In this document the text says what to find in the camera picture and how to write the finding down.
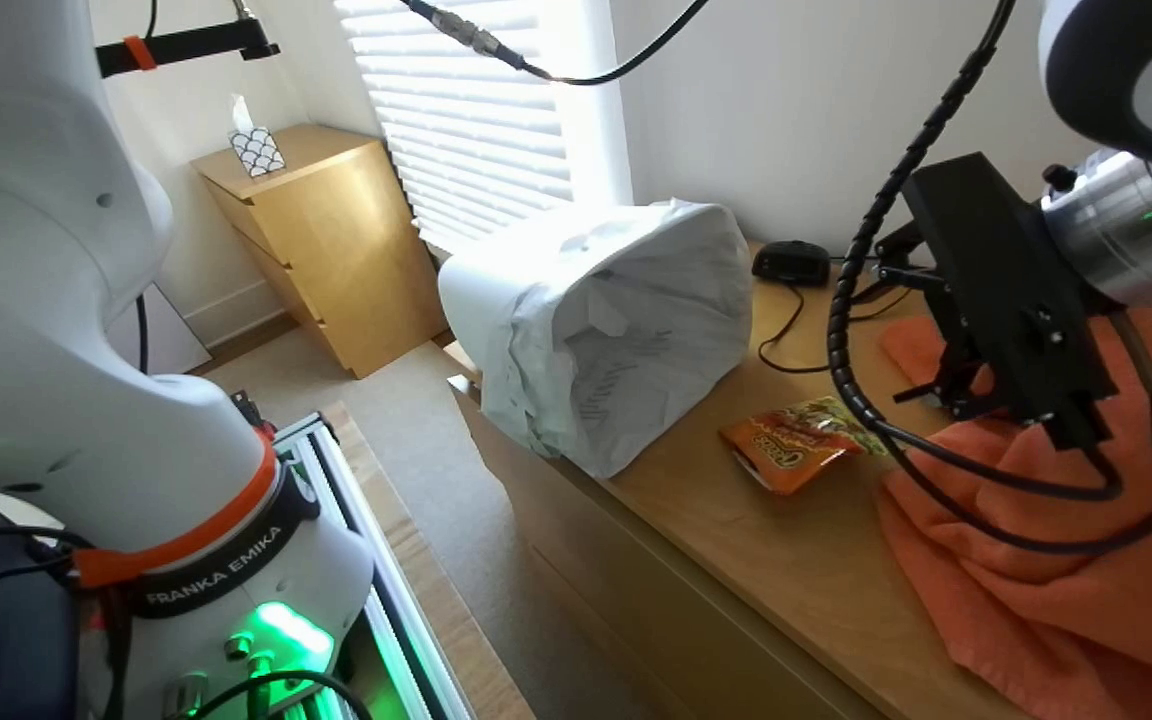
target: black cable bundle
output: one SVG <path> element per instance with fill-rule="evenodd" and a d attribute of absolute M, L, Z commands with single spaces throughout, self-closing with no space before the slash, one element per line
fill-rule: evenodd
<path fill-rule="evenodd" d="M 706 0 L 691 0 L 643 52 L 634 52 L 629 66 L 599 72 L 599 77 L 557 77 L 541 66 L 530 66 L 527 57 L 520 57 L 516 47 L 499 45 L 492 33 L 475 27 L 470 20 L 442 12 L 429 0 L 404 0 L 414 16 L 425 16 L 436 33 L 450 35 L 454 45 L 492 57 L 516 72 L 527 72 L 536 82 L 548 86 L 577 86 L 577 87 L 590 87 L 590 86 L 616 86 L 618 77 L 634 72 L 640 66 L 647 66 L 662 45 L 673 45 Z"/>
<path fill-rule="evenodd" d="M 1026 554 L 1109 554 L 1109 548 L 1118 548 L 1118 544 L 1130 544 L 1139 535 L 1152 534 L 1152 511 L 1110 535 L 1094 535 L 1094 540 L 1036 540 L 1036 535 L 1015 535 L 1007 527 L 996 527 L 991 519 L 982 517 L 973 517 L 967 509 L 961 509 L 953 497 L 945 497 L 945 488 L 936 488 L 907 456 L 898 443 L 907 448 L 920 448 L 945 466 L 954 466 L 979 480 L 991 480 L 991 485 L 1002 485 L 1002 488 L 1015 488 L 1015 493 L 1036 493 L 1036 497 L 1050 497 L 1050 501 L 1110 501 L 1118 497 L 1123 480 L 1118 472 L 1104 459 L 1099 448 L 1084 448 L 1084 459 L 1104 475 L 1099 488 L 1070 488 L 1070 485 L 1050 485 L 1050 480 L 1032 480 L 1032 475 L 1012 475 L 1012 472 L 998 472 L 998 467 L 989 467 L 989 466 L 976 466 L 967 456 L 954 456 L 940 443 L 926 443 L 896 423 L 886 423 L 886 418 L 865 395 L 865 388 L 854 383 L 854 373 L 850 373 L 850 354 L 847 354 L 847 330 L 850 330 L 850 302 L 854 302 L 854 289 L 859 289 L 859 274 L 865 274 L 865 262 L 877 243 L 877 233 L 884 229 L 884 216 L 892 213 L 898 190 L 907 184 L 907 178 L 924 164 L 926 150 L 940 140 L 945 126 L 961 112 L 961 105 L 967 102 L 967 94 L 976 87 L 976 82 L 982 77 L 982 70 L 991 66 L 996 57 L 996 45 L 1012 20 L 1012 9 L 1015 0 L 998 0 L 991 20 L 989 20 L 989 33 L 979 35 L 976 52 L 965 60 L 961 77 L 946 86 L 946 94 L 940 96 L 936 112 L 924 122 L 920 135 L 907 144 L 902 160 L 892 169 L 892 178 L 884 180 L 884 190 L 877 192 L 871 209 L 865 213 L 865 226 L 850 240 L 850 251 L 843 262 L 843 274 L 841 274 L 841 289 L 831 296 L 831 313 L 828 313 L 828 373 L 831 373 L 831 383 L 841 394 L 841 400 L 847 404 L 847 413 L 896 456 L 896 466 L 940 506 L 946 509 L 954 519 L 965 519 L 967 527 L 991 535 L 991 540 L 1002 540 L 1002 544 L 1015 544 L 1015 548 L 1026 548 Z M 1130 330 L 1130 320 L 1123 313 L 1110 313 L 1110 330 L 1118 333 L 1118 340 L 1128 345 L 1128 357 L 1136 366 L 1136 376 L 1149 394 L 1149 404 L 1152 404 L 1152 361 Z"/>

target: wooden floor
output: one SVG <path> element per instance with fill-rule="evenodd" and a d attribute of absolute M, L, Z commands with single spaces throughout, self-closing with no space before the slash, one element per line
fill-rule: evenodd
<path fill-rule="evenodd" d="M 527 720 L 530 707 L 511 686 L 506 670 L 499 663 L 497 649 L 464 607 L 461 591 L 449 586 L 442 567 L 436 563 L 431 548 L 414 534 L 409 509 L 387 488 L 375 453 L 366 448 L 361 423 L 346 418 L 342 404 L 324 413 L 335 428 L 340 453 L 352 466 L 366 509 L 375 511 L 375 523 L 387 540 L 387 554 L 397 555 L 401 571 L 409 577 L 409 588 L 429 621 L 429 633 L 436 637 L 450 679 L 461 686 L 470 718 L 484 720 Z"/>
<path fill-rule="evenodd" d="M 449 394 L 440 347 L 414 347 L 355 381 L 307 336 L 284 333 L 208 373 L 246 394 L 271 423 L 342 404 L 429 562 L 470 607 L 497 655 L 545 720 L 653 720 L 643 692 L 580 637 L 516 535 Z"/>

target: white wall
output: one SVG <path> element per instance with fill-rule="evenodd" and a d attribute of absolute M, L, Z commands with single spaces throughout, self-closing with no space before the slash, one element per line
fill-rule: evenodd
<path fill-rule="evenodd" d="M 261 0 L 253 9 L 261 9 L 265 33 L 284 47 L 303 112 L 320 126 L 375 135 L 381 122 L 331 0 Z"/>
<path fill-rule="evenodd" d="M 118 41 L 145 33 L 146 6 L 93 0 L 94 41 Z M 227 0 L 163 0 L 158 33 L 225 25 Z M 242 66 L 239 57 L 208 57 L 157 72 L 133 72 L 103 86 L 113 122 L 128 140 L 128 153 L 167 190 L 174 204 L 171 247 L 157 283 L 189 330 L 204 340 L 227 340 L 284 304 L 253 263 L 246 247 L 225 226 L 204 196 L 193 160 L 227 144 L 233 94 L 246 96 L 253 117 L 267 128 L 313 122 L 303 96 L 291 86 L 286 60 Z"/>
<path fill-rule="evenodd" d="M 682 0 L 616 0 L 618 52 L 643 47 Z M 843 240 L 871 192 L 979 41 L 991 0 L 731 0 L 629 87 L 640 201 L 700 196 L 737 209 L 763 240 Z M 1084 140 L 1047 112 L 1036 82 L 1036 12 L 940 140 L 936 156 L 989 153 L 1022 192 Z"/>

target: orange stripe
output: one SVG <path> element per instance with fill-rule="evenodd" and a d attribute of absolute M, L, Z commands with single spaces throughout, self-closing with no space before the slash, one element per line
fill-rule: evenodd
<path fill-rule="evenodd" d="M 133 57 L 133 66 L 145 70 L 145 72 L 158 70 L 158 66 L 152 60 L 152 47 L 145 45 L 145 35 L 128 35 L 128 57 Z"/>
<path fill-rule="evenodd" d="M 233 527 L 239 527 L 261 509 L 261 501 L 267 497 L 267 488 L 274 480 L 271 437 L 261 434 L 261 443 L 265 443 L 261 467 L 239 488 L 239 497 L 233 497 L 214 517 L 208 517 L 193 534 L 185 534 L 185 535 L 174 535 L 167 544 L 145 548 L 145 554 L 74 548 L 73 563 L 78 571 L 78 588 L 113 588 L 113 586 L 146 577 L 157 567 L 167 567 L 167 563 L 179 563 L 179 562 L 195 555 L 199 548 L 213 548 Z"/>

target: wooden nightstand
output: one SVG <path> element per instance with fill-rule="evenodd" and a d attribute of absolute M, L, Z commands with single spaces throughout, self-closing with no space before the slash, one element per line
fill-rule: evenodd
<path fill-rule="evenodd" d="M 274 144 L 286 160 L 274 178 L 246 178 L 233 153 L 195 169 L 291 317 L 355 376 L 442 336 L 436 274 L 382 140 L 303 126 Z"/>

